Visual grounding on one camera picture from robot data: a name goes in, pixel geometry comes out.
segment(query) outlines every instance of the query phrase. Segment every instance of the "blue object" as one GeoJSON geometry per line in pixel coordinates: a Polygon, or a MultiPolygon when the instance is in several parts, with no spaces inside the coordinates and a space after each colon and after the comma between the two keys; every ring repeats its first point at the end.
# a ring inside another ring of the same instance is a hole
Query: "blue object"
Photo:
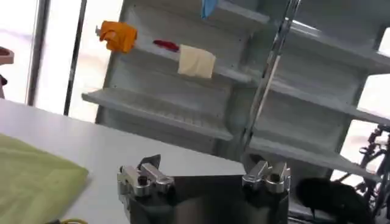
{"type": "Polygon", "coordinates": [[[215,9],[218,0],[202,0],[202,19],[207,18],[215,9]]]}

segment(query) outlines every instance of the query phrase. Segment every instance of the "cream cloth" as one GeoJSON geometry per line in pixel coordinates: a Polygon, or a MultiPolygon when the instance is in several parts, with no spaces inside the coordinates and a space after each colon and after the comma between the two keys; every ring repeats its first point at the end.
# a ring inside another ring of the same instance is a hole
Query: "cream cloth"
{"type": "Polygon", "coordinates": [[[215,56],[203,49],[180,45],[179,70],[181,75],[210,79],[213,75],[215,56]]]}

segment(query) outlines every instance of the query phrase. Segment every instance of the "black base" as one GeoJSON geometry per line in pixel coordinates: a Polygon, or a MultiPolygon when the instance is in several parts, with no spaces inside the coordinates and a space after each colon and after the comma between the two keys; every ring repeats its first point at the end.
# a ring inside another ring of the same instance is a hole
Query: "black base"
{"type": "Polygon", "coordinates": [[[130,199],[131,224],[287,224],[287,192],[243,189],[241,175],[174,178],[167,195],[130,199]]]}

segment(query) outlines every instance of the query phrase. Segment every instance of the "red object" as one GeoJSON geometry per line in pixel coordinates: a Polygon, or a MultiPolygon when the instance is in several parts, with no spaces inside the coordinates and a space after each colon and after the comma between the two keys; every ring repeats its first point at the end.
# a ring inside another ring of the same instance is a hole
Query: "red object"
{"type": "Polygon", "coordinates": [[[178,47],[178,45],[176,45],[175,43],[170,42],[170,41],[155,40],[155,41],[153,41],[153,43],[159,47],[163,47],[163,48],[170,50],[170,51],[173,51],[173,52],[178,52],[180,49],[178,47]]]}

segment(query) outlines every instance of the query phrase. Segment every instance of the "silver clamp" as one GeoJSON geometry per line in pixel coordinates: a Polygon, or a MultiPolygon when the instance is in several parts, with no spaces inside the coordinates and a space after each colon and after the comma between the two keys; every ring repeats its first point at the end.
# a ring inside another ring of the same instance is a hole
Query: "silver clamp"
{"type": "Polygon", "coordinates": [[[290,190],[291,172],[286,163],[277,163],[274,167],[268,166],[266,161],[260,161],[246,175],[243,175],[243,186],[252,190],[259,190],[261,184],[274,194],[290,190]]]}
{"type": "Polygon", "coordinates": [[[122,166],[117,174],[118,194],[143,197],[151,194],[151,181],[132,166],[122,166]]]}
{"type": "Polygon", "coordinates": [[[158,192],[167,193],[175,183],[173,177],[164,175],[150,163],[142,164],[140,169],[142,175],[155,183],[158,192]]]}
{"type": "Polygon", "coordinates": [[[291,171],[286,163],[277,163],[265,179],[269,192],[280,194],[290,190],[291,171]]]}
{"type": "Polygon", "coordinates": [[[260,188],[260,184],[264,176],[269,172],[268,162],[260,161],[248,174],[243,175],[243,186],[250,186],[252,190],[256,191],[260,188]]]}

